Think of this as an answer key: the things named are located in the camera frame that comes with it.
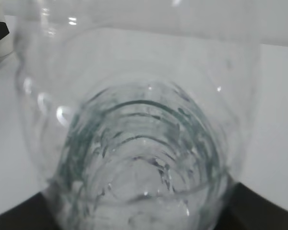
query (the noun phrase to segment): transparent plastic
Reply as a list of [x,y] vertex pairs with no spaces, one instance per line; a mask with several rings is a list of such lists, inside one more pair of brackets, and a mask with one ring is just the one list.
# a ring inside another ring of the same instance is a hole
[[210,230],[257,92],[251,0],[22,1],[20,110],[66,230]]

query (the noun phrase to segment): white surface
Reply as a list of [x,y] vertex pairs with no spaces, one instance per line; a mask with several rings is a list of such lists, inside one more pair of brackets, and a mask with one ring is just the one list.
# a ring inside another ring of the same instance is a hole
[[[13,18],[7,18],[13,31]],[[31,162],[28,159],[18,113],[14,76],[17,61],[8,57],[0,68],[0,213],[38,192]]]
[[[5,13],[15,15],[21,0],[2,0]],[[288,0],[255,0],[262,43],[288,46]]]
[[262,77],[242,182],[288,210],[288,47],[262,46]]
[[[7,18],[13,31],[13,18]],[[38,191],[16,112],[15,60],[0,76],[0,213]],[[263,97],[242,182],[288,210],[288,47],[262,46]]]

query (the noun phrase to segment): white table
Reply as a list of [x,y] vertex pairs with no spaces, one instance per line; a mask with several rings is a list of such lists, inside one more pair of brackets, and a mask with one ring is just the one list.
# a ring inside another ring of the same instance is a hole
[[[7,23],[13,32],[14,17],[7,17]],[[241,181],[288,210],[288,47],[261,49],[262,98]],[[12,56],[0,70],[0,213],[39,191],[16,111],[16,64]]]

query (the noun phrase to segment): clear plastic bottle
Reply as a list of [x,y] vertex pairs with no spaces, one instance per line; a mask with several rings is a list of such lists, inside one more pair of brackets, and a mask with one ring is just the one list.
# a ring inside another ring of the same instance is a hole
[[17,89],[67,230],[210,230],[256,99],[249,0],[23,2]]

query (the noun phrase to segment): white wall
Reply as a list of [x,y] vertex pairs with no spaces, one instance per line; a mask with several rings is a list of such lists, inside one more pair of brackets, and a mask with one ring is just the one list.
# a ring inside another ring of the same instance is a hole
[[[15,15],[17,2],[2,0],[5,14]],[[288,0],[255,0],[258,5],[262,43],[288,46]]]

